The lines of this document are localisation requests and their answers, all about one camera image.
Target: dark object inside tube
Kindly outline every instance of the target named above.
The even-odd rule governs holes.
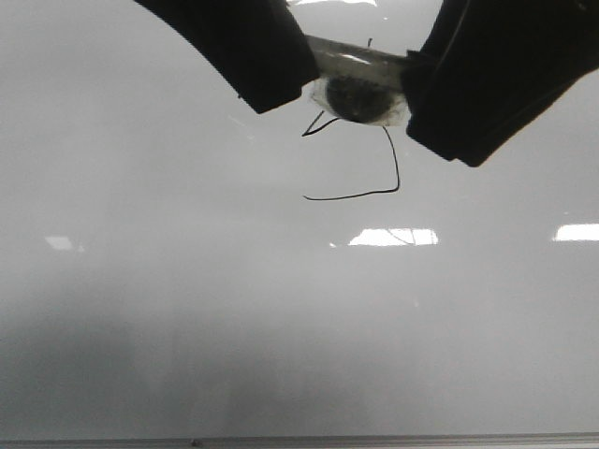
[[[136,0],[208,59],[256,112],[301,95],[318,78],[285,0]]]
[[[408,135],[477,167],[599,67],[599,0],[445,0],[410,56]]]
[[[327,100],[342,119],[370,123],[391,108],[393,94],[382,86],[351,77],[333,78],[327,84]]]

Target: glossy white surface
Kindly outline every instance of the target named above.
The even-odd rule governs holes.
[[[404,54],[440,5],[376,3],[293,11]],[[314,203],[393,182],[380,129],[255,115],[133,2],[0,22],[3,439],[597,430],[599,243],[559,239],[599,223],[596,74],[481,168],[393,128],[396,195]]]

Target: black wire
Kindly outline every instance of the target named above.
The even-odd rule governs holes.
[[[310,123],[310,126],[308,126],[308,129],[306,129],[303,132],[303,134],[301,135],[303,138],[305,138],[306,136],[311,136],[312,134],[316,134],[318,131],[322,131],[323,129],[325,129],[331,123],[337,122],[339,120],[339,118],[334,118],[332,120],[329,120],[328,122],[326,122],[322,126],[320,126],[320,127],[316,128],[315,130],[313,130],[312,127],[316,124],[316,122],[318,122],[320,120],[320,117],[322,117],[322,114],[324,114],[324,113],[325,113],[324,110],[320,111],[320,113],[316,116],[316,118],[314,119],[314,121],[312,123]]]
[[[391,189],[386,189],[386,190],[371,190],[370,192],[364,192],[361,194],[354,194],[354,195],[347,195],[347,196],[333,196],[330,198],[313,198],[313,197],[306,196],[306,195],[304,195],[303,197],[306,199],[309,199],[310,201],[335,201],[338,199],[359,198],[361,196],[374,195],[374,194],[392,194],[392,193],[400,190],[400,186],[402,185],[402,180],[400,179],[400,167],[397,162],[397,154],[395,152],[395,145],[393,145],[393,140],[391,139],[391,136],[389,135],[387,128],[384,126],[381,126],[381,127],[383,128],[383,131],[385,131],[385,134],[387,135],[387,139],[389,140],[389,143],[391,144],[391,150],[393,151],[393,160],[395,161],[395,176],[397,177],[397,185],[395,187],[393,187]]]

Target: gray strip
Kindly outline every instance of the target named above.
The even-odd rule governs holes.
[[[597,447],[599,433],[556,433],[522,435],[441,435],[397,437],[277,437],[277,438],[206,438],[177,440],[72,440],[72,441],[0,441],[2,449],[189,449],[202,448],[360,448],[423,446],[537,446]]]

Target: white surface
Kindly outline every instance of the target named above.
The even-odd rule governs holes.
[[[437,1],[294,7],[417,49]],[[4,439],[593,431],[599,79],[484,166],[257,116],[128,1],[0,3]],[[436,244],[348,246],[365,229]]]

